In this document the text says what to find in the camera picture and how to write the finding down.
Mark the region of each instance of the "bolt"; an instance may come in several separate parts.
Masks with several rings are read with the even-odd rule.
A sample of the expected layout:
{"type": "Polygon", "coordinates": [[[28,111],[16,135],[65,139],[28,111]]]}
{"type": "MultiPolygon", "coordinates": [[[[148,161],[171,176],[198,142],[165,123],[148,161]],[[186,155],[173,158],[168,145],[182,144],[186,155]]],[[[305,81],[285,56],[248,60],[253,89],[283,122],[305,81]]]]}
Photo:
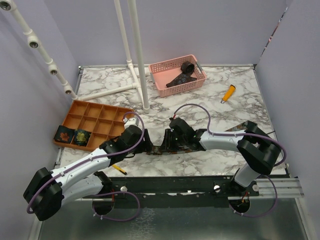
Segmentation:
{"type": "Polygon", "coordinates": [[[128,188],[127,188],[126,186],[122,186],[122,187],[120,188],[120,191],[121,191],[121,192],[127,192],[127,191],[128,191],[128,188]]]}
{"type": "Polygon", "coordinates": [[[50,71],[50,74],[52,74],[52,75],[56,75],[57,73],[58,73],[58,71],[54,70],[54,69],[50,71]]]}
{"type": "Polygon", "coordinates": [[[259,186],[257,184],[253,185],[252,186],[252,190],[255,191],[255,192],[258,192],[259,191],[259,186]]]}
{"type": "Polygon", "coordinates": [[[29,45],[30,45],[30,47],[33,48],[33,49],[36,49],[36,48],[39,46],[38,43],[35,42],[35,41],[31,41],[31,42],[29,43],[29,45]]]}
{"type": "Polygon", "coordinates": [[[5,11],[9,11],[11,9],[11,5],[6,1],[0,1],[0,8],[5,11]]]}
{"type": "Polygon", "coordinates": [[[220,188],[219,185],[214,185],[213,190],[214,190],[216,193],[220,193],[221,188],[220,188]]]}

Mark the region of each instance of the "gray metal floor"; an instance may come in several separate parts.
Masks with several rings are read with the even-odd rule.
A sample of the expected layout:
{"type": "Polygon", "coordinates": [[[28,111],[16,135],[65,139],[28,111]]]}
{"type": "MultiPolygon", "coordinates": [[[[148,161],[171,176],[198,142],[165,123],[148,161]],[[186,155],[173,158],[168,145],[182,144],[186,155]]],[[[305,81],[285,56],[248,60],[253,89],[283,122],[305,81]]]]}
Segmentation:
{"type": "MultiPolygon", "coordinates": [[[[248,213],[267,210],[273,199],[253,199],[248,213]]],[[[134,209],[116,209],[126,218],[134,209]]],[[[130,222],[93,217],[91,201],[75,201],[43,222],[40,240],[306,240],[294,199],[279,199],[274,212],[241,217],[229,208],[144,208],[130,222]]]]}

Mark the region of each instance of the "pink plastic basket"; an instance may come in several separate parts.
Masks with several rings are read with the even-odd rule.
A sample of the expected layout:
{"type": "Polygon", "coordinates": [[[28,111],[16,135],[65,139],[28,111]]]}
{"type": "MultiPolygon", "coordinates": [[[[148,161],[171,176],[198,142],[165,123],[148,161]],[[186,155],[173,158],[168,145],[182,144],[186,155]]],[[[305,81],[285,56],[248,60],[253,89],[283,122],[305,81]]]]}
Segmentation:
{"type": "Polygon", "coordinates": [[[201,88],[207,78],[207,75],[198,64],[194,55],[182,56],[171,60],[150,64],[149,70],[151,78],[155,83],[161,98],[192,89],[201,88]],[[178,86],[167,87],[166,84],[170,83],[181,73],[180,67],[185,61],[189,61],[194,64],[194,73],[191,76],[197,78],[197,80],[178,86]]]}

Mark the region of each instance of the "yellow pencil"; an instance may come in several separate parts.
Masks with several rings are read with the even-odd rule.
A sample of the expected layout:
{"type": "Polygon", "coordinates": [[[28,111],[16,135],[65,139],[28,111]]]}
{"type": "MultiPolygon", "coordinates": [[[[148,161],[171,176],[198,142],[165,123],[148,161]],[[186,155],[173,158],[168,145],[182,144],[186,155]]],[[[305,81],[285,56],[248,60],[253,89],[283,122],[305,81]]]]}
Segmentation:
{"type": "Polygon", "coordinates": [[[123,170],[122,168],[118,167],[117,165],[113,164],[112,167],[117,169],[120,173],[127,175],[127,172],[125,170],[123,170]]]}

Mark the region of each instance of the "lavender wall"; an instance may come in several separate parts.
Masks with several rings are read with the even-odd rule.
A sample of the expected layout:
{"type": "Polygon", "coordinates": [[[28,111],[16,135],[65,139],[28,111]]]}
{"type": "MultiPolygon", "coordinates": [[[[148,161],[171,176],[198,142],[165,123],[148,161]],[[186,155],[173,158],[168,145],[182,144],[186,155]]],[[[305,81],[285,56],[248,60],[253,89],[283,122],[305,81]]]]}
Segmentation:
{"type": "MultiPolygon", "coordinates": [[[[42,0],[16,0],[74,87],[77,63],[42,0]]],[[[35,171],[52,168],[58,148],[52,138],[71,99],[9,12],[0,10],[0,239],[27,239],[34,216],[26,213],[23,192],[35,171]]]]}
{"type": "MultiPolygon", "coordinates": [[[[44,1],[81,65],[126,64],[114,1],[44,1]]],[[[194,54],[202,64],[256,64],[286,8],[286,0],[136,3],[145,63],[194,54]]],[[[121,5],[135,60],[127,1],[121,5]]]]}
{"type": "Polygon", "coordinates": [[[289,170],[320,237],[320,1],[294,0],[256,68],[289,170]]]}

